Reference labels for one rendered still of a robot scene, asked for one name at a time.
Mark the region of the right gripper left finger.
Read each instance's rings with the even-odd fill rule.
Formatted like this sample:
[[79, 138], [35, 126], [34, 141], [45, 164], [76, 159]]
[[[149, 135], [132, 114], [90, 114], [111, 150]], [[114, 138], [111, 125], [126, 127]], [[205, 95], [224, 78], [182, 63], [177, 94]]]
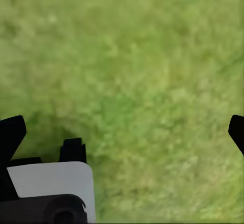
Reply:
[[0, 176], [26, 135], [22, 115], [0, 121]]

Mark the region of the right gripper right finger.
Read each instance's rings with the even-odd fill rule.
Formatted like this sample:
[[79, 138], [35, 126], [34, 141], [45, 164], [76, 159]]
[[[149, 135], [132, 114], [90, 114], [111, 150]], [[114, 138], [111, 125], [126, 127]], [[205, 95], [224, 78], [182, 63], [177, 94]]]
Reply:
[[244, 155], [244, 117], [233, 115], [228, 132]]

